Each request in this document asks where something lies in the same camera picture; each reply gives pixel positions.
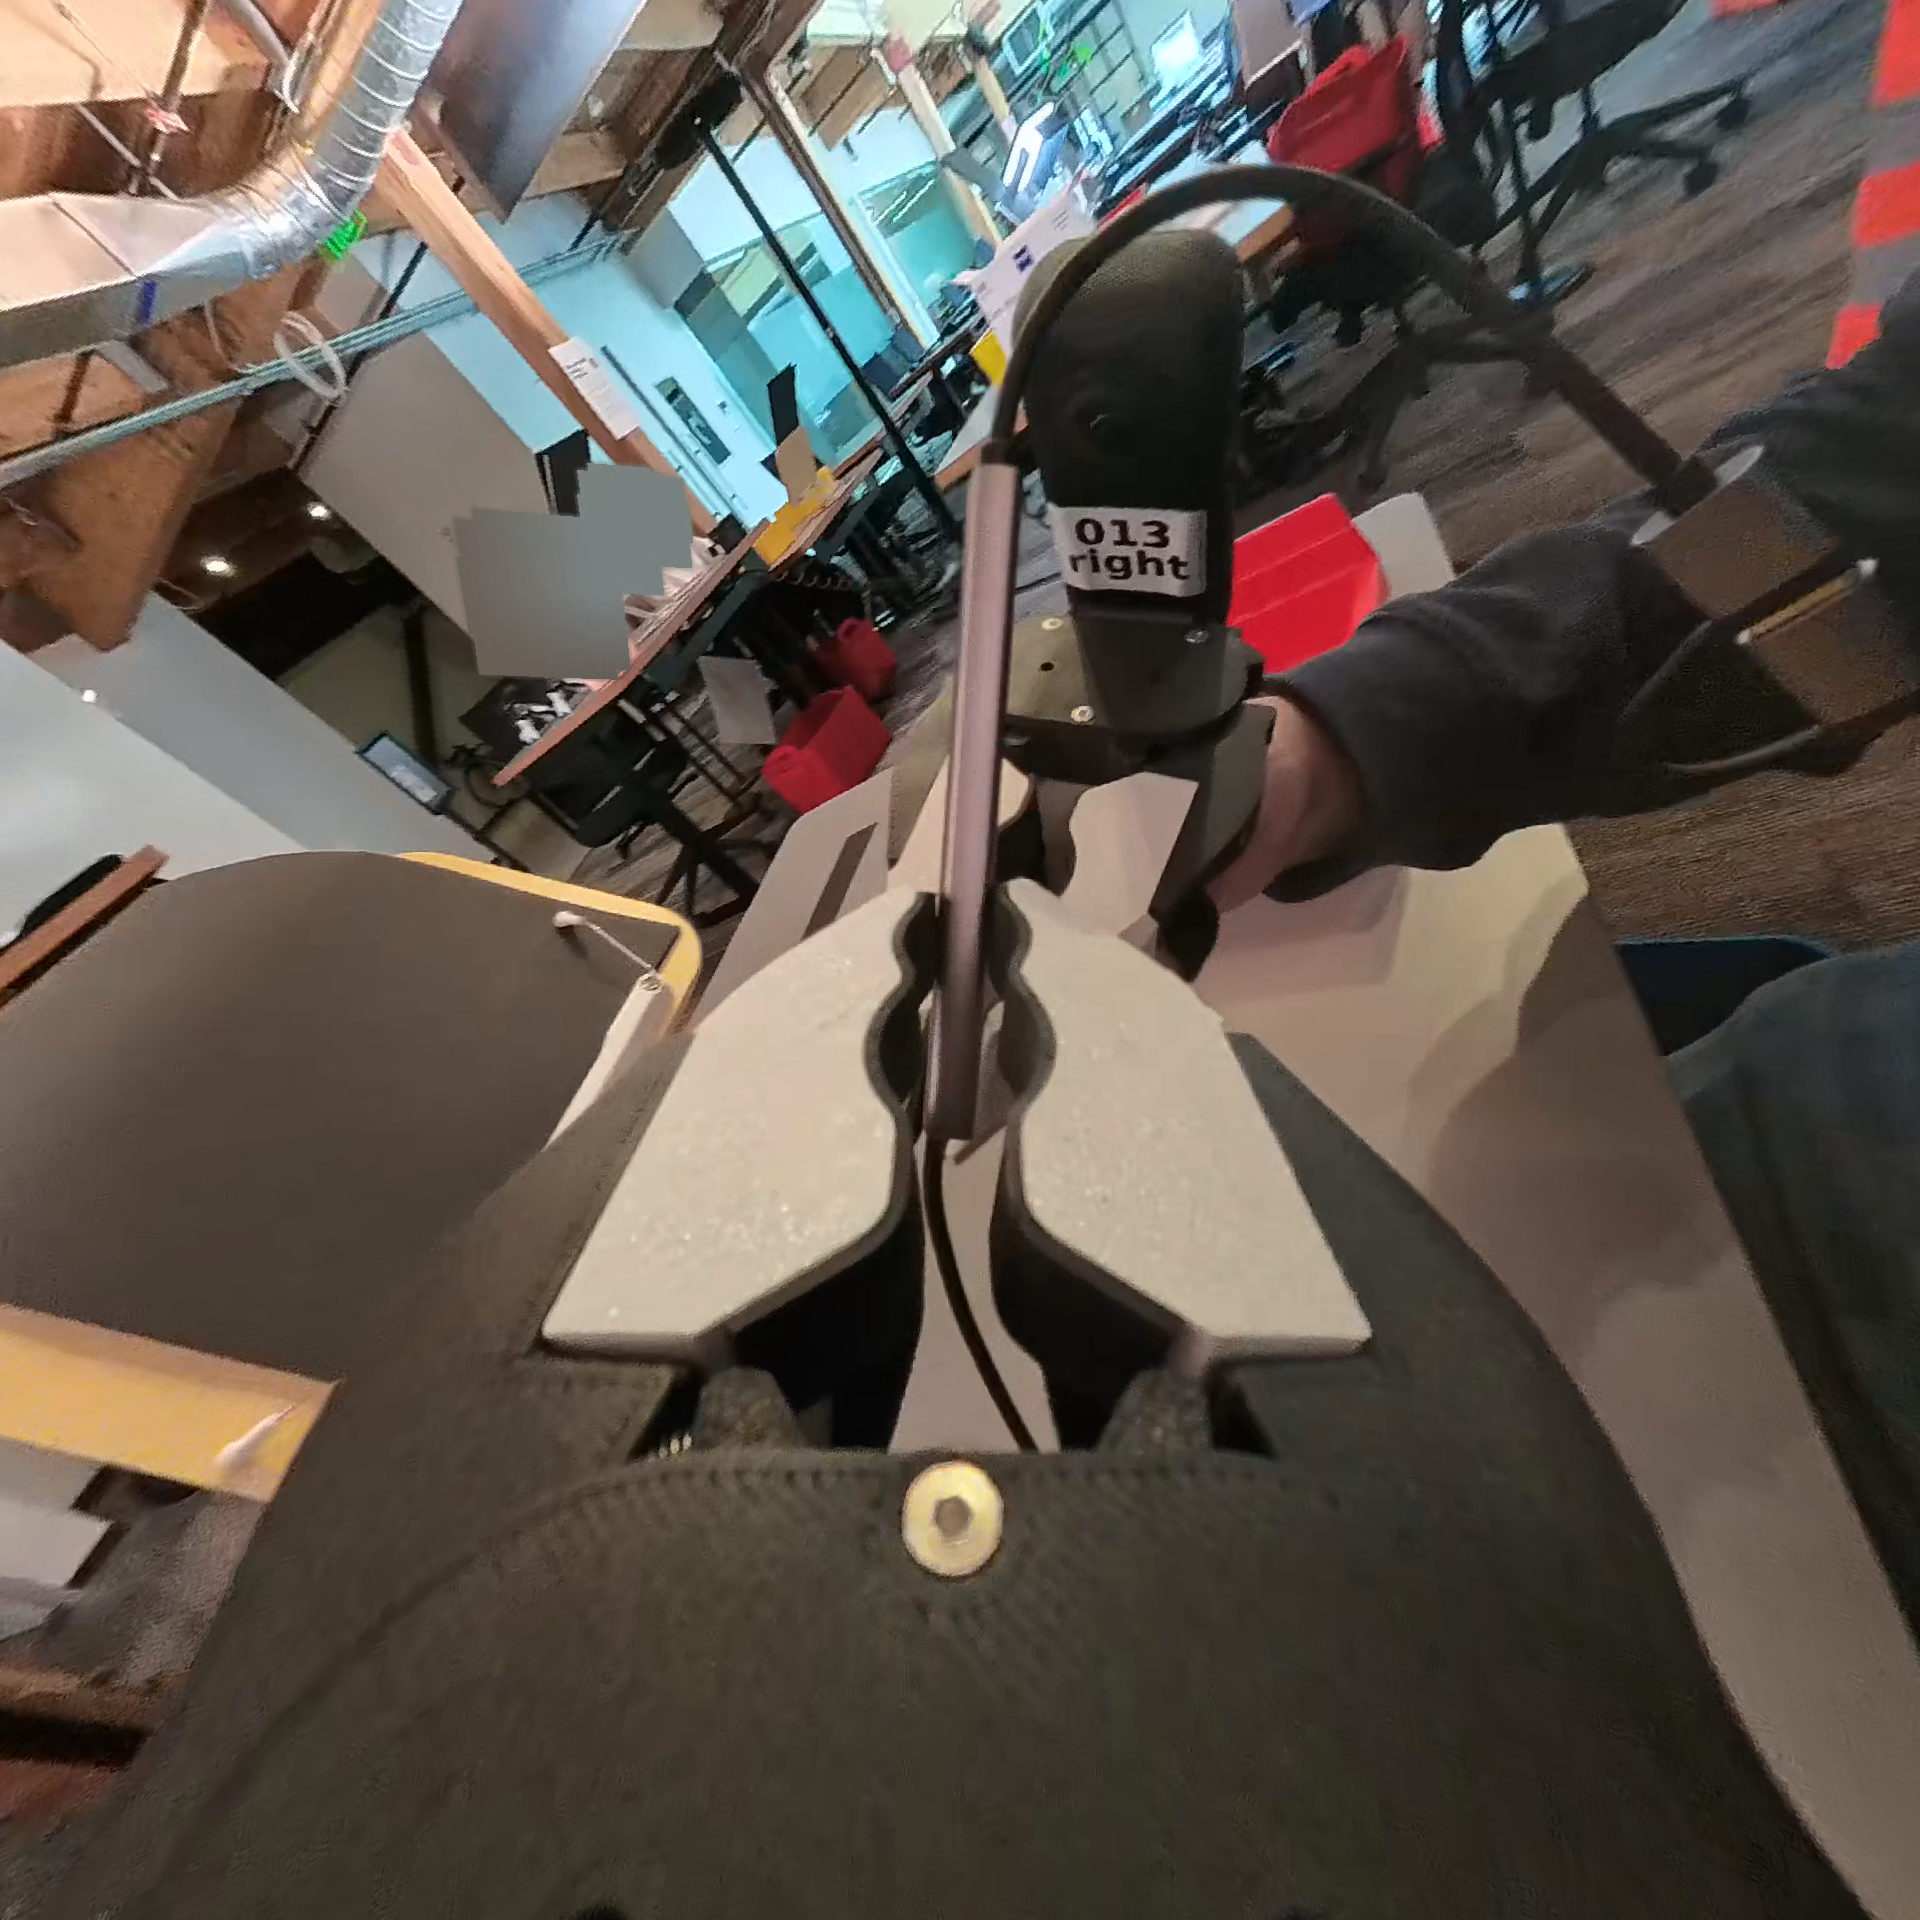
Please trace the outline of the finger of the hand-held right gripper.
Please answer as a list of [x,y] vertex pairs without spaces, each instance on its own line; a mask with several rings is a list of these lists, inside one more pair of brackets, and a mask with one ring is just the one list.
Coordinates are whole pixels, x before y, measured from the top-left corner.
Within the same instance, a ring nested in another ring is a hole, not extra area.
[[915,728],[888,754],[888,890],[935,896],[942,890],[949,728]]
[[1157,944],[1153,900],[1197,795],[1197,781],[1135,773],[1109,784],[1014,776],[1023,810],[1040,825],[1040,879],[1014,880],[1014,941],[1045,929],[1124,944]]

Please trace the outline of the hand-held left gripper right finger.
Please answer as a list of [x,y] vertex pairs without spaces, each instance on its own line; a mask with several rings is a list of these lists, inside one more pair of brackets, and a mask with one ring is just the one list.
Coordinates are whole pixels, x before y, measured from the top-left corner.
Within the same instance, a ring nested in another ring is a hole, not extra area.
[[1046,1395],[1359,1353],[1366,1313],[1217,1015],[1032,880],[999,896],[991,970],[991,1296]]

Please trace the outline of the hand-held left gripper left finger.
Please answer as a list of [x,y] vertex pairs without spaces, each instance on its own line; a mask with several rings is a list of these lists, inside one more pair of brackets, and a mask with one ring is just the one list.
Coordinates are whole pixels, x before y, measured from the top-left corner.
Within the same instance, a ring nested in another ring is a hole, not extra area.
[[924,1320],[928,984],[931,896],[891,890],[733,989],[624,1147],[543,1345],[897,1405]]

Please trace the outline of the grey usb hub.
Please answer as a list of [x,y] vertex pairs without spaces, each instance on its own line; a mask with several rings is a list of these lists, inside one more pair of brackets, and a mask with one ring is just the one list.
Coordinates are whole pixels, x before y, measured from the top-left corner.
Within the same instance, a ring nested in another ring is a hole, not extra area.
[[1007,442],[977,453],[966,496],[959,632],[942,850],[942,960],[928,1029],[925,1130],[973,1133],[987,1018],[987,941],[997,880],[1001,728],[1016,588],[1021,473]]

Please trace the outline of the red plastic bin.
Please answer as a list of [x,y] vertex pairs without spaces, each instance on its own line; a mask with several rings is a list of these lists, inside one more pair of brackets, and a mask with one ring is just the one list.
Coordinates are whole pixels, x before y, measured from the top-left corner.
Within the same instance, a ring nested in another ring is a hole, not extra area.
[[1342,647],[1387,599],[1384,568],[1334,495],[1238,535],[1230,626],[1269,680]]

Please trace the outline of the person's right hand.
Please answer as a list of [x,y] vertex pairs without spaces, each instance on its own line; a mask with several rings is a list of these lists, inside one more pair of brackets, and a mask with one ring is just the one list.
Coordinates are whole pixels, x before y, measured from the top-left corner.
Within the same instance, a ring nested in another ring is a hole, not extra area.
[[1255,703],[1271,715],[1259,805],[1237,858],[1209,883],[1221,920],[1256,899],[1326,896],[1368,864],[1371,810],[1352,759],[1296,703]]

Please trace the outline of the red storage box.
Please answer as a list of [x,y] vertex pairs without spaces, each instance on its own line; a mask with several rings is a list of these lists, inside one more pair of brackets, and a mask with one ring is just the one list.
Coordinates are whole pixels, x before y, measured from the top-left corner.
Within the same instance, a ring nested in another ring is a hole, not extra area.
[[812,645],[809,658],[829,688],[848,688],[876,711],[885,708],[895,692],[895,650],[887,633],[864,616],[844,618]]
[[873,777],[891,743],[857,688],[829,688],[785,725],[758,777],[782,805],[809,813]]

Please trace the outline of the wooden topped desk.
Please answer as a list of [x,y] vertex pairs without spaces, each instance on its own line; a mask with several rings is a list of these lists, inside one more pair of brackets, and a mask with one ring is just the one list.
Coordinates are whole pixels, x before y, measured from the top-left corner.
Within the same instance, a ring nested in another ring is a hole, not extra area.
[[720,560],[709,563],[692,584],[677,589],[639,626],[625,667],[613,680],[596,683],[563,721],[508,759],[492,776],[492,787],[505,789],[526,779],[563,743],[572,741],[595,719],[636,692],[644,672],[664,658],[668,650],[689,633],[707,612],[717,608],[727,588],[733,584],[758,586],[760,581],[782,581],[844,519],[877,469],[879,445],[870,444],[846,464],[831,469],[831,481],[815,483],[814,491],[807,491],[799,507],[791,511],[785,519],[765,521],[723,554]]

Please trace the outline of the white tablet stand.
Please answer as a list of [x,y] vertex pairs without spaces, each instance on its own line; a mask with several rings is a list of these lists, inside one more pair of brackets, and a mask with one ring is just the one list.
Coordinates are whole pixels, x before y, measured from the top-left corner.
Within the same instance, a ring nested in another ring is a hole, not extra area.
[[453,855],[166,880],[4,1005],[4,1488],[57,1457],[269,1500],[415,1261],[633,1053],[633,975],[553,929],[675,920]]

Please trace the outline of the white board panel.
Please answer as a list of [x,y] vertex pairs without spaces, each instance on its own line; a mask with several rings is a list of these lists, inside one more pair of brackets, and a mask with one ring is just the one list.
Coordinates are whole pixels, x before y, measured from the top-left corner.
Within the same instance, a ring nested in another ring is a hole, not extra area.
[[675,473],[590,464],[577,511],[553,513],[537,453],[422,335],[367,359],[305,484],[500,680],[615,680],[633,658],[629,602],[689,560]]

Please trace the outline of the black office chair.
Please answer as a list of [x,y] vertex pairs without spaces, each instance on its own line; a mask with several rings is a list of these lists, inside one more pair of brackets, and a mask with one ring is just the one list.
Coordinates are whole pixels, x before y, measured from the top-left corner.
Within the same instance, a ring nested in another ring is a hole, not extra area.
[[1494,220],[1520,232],[1520,274],[1511,299],[1544,313],[1592,273],[1583,264],[1549,271],[1543,241],[1581,196],[1599,192],[1621,161],[1683,168],[1689,200],[1719,178],[1709,135],[1672,128],[1703,112],[1719,132],[1736,132],[1750,115],[1749,79],[1724,81],[1667,101],[1605,117],[1597,83],[1664,34],[1679,3],[1441,3],[1428,5],[1432,29],[1432,103],[1472,123],[1492,121],[1492,159],[1511,176],[1511,202]]

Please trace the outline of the person's jeans leg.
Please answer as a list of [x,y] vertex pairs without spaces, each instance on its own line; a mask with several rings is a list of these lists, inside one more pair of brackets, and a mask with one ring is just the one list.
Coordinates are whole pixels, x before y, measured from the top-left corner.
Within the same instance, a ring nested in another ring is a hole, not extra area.
[[1624,978],[1917,1632],[1917,941],[1628,939]]

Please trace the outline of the orange traffic cone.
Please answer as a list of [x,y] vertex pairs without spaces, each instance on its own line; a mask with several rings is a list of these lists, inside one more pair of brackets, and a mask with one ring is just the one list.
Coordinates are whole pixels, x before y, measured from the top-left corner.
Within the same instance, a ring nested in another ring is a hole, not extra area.
[[1862,176],[1852,216],[1852,273],[1831,328],[1829,369],[1880,329],[1883,303],[1917,261],[1917,5],[1887,3],[1864,108]]

